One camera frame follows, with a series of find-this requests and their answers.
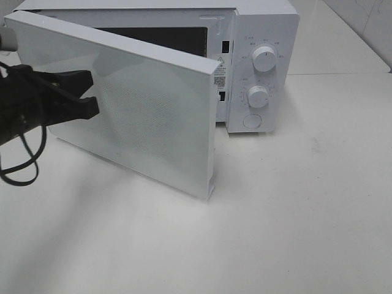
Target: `wire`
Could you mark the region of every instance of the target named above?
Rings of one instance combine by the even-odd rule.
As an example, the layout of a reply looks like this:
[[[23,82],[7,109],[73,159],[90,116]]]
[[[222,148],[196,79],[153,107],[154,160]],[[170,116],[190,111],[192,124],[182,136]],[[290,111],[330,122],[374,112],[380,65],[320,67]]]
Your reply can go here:
[[[17,77],[30,90],[30,92],[32,93],[32,95],[33,95],[34,99],[36,100],[36,103],[39,107],[39,112],[40,112],[39,114],[41,117],[40,125],[41,125],[41,129],[42,129],[42,136],[41,136],[41,143],[40,143],[38,151],[35,154],[32,153],[30,147],[27,144],[27,141],[26,141],[26,138],[23,134],[23,131],[20,131],[19,137],[21,138],[23,146],[26,148],[26,150],[27,150],[28,154],[31,156],[31,158],[28,161],[26,161],[25,163],[17,165],[16,167],[7,168],[7,169],[3,170],[1,167],[1,156],[0,156],[0,178],[3,179],[3,181],[5,181],[6,183],[11,184],[13,186],[19,186],[19,187],[28,186],[28,185],[32,184],[38,177],[39,168],[38,168],[38,164],[37,164],[37,159],[41,156],[43,150],[45,149],[45,145],[47,142],[47,126],[45,123],[45,112],[43,110],[41,97],[39,96],[36,89],[33,86],[31,86],[30,82],[27,81],[24,78],[24,76],[19,74],[19,72],[17,70],[13,69],[12,67],[8,66],[7,64],[5,64],[1,61],[0,61],[0,67],[5,68],[8,71],[9,75],[12,74],[15,77]],[[36,166],[36,176],[32,180],[26,181],[26,182],[21,182],[21,181],[12,180],[7,177],[8,174],[18,172],[24,168],[29,167],[32,164],[34,164]]]
[[[20,133],[19,137],[21,138],[22,142],[23,142],[23,146],[26,148],[27,153],[30,155],[30,157],[32,158],[34,155],[29,147],[29,145],[27,144],[25,135]],[[7,184],[13,185],[13,186],[17,186],[17,187],[25,187],[28,185],[31,185],[32,183],[34,183],[36,181],[36,179],[38,178],[38,174],[39,174],[39,168],[38,168],[38,164],[37,161],[34,161],[34,165],[36,166],[36,176],[33,177],[33,179],[29,180],[29,181],[16,181],[14,179],[10,179],[8,176],[6,176],[5,174],[3,175],[2,173],[0,174],[0,178],[6,182]]]

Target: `power dial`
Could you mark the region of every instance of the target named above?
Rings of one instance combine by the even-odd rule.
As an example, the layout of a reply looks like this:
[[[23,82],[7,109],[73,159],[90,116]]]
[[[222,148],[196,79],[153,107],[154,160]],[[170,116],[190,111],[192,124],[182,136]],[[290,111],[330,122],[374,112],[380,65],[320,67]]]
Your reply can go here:
[[[247,100],[251,107],[262,108],[269,102],[270,94],[264,86],[254,86],[247,92]]]
[[[252,54],[253,66],[259,72],[267,72],[276,65],[276,55],[272,45],[258,47]]]

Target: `white microwave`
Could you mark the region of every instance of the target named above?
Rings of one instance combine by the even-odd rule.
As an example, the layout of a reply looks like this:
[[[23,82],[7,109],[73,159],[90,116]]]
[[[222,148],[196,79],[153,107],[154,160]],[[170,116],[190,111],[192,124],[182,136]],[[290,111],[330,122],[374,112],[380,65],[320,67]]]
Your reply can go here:
[[[100,114],[52,133],[207,198],[214,126],[274,129],[299,16],[288,0],[25,0],[22,63],[90,70]]]

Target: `label sticker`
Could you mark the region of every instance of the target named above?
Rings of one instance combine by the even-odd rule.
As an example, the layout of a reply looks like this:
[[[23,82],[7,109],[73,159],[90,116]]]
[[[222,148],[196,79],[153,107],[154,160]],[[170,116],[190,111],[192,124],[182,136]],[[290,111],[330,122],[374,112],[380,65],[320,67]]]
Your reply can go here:
[[[219,67],[214,73],[214,84],[218,86],[218,90],[225,90],[227,85],[227,75],[230,70],[231,61],[228,54],[215,54],[213,59],[220,62]]]

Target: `white table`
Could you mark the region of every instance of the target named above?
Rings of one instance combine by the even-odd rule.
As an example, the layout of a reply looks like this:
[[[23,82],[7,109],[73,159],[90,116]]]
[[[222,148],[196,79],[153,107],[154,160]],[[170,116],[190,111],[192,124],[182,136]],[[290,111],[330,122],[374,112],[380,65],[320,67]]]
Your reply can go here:
[[[391,293],[391,92],[288,77],[275,134],[218,128],[208,203],[50,137],[0,183],[0,293]]]
[[[390,68],[322,0],[291,0],[301,15],[290,75],[389,72]]]

